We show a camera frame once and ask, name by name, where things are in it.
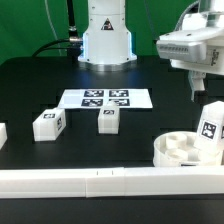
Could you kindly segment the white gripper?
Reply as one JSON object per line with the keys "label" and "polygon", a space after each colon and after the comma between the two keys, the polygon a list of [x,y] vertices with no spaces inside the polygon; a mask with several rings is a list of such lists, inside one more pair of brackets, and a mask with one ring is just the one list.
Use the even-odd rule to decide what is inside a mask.
{"label": "white gripper", "polygon": [[224,0],[198,0],[198,10],[181,15],[175,29],[159,37],[158,54],[188,73],[191,100],[204,102],[205,73],[224,75]]}

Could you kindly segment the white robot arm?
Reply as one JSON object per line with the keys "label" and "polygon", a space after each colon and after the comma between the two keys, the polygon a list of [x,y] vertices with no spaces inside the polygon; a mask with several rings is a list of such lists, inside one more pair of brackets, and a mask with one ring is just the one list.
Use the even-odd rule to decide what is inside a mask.
{"label": "white robot arm", "polygon": [[[193,93],[204,91],[208,73],[224,76],[224,0],[197,0],[173,31],[156,39],[160,58],[188,71]],[[135,62],[125,24],[125,0],[88,0],[89,25],[83,34],[79,64],[96,71],[117,71]]]}

